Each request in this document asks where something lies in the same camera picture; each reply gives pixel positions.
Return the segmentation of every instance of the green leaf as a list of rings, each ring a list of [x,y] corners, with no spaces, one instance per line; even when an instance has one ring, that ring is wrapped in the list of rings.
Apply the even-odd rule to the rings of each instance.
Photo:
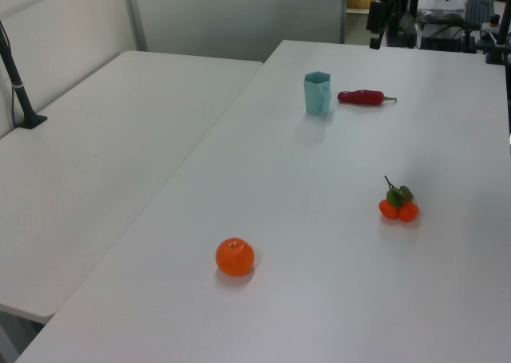
[[[405,201],[405,198],[398,193],[398,189],[395,187],[386,193],[386,199],[396,209],[399,209],[402,206],[403,201]]]
[[[407,201],[411,201],[414,198],[410,189],[404,185],[399,187],[399,191],[405,195]]]

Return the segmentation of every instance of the white wall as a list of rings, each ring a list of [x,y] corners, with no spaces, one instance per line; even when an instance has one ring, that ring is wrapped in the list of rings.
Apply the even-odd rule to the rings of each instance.
[[[118,54],[136,48],[125,0],[41,0],[2,23],[36,111]],[[12,129],[10,94],[0,62],[0,137]]]

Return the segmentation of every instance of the keyboard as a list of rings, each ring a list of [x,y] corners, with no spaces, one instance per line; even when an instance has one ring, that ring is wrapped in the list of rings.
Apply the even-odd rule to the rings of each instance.
[[[483,22],[489,22],[493,14],[493,0],[467,0],[465,28],[479,30]]]

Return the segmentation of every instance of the gray wall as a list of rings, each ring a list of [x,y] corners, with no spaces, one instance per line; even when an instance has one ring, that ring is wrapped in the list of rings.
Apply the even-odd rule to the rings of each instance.
[[[341,41],[343,0],[130,0],[152,52],[266,61],[283,39]]]

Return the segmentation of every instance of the green stem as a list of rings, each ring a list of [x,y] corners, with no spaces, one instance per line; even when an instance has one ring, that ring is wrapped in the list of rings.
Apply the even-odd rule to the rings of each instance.
[[[385,180],[386,180],[386,182],[389,184],[389,189],[391,189],[391,188],[395,187],[392,183],[390,183],[389,179],[388,179],[388,178],[386,178],[386,176],[385,176]]]

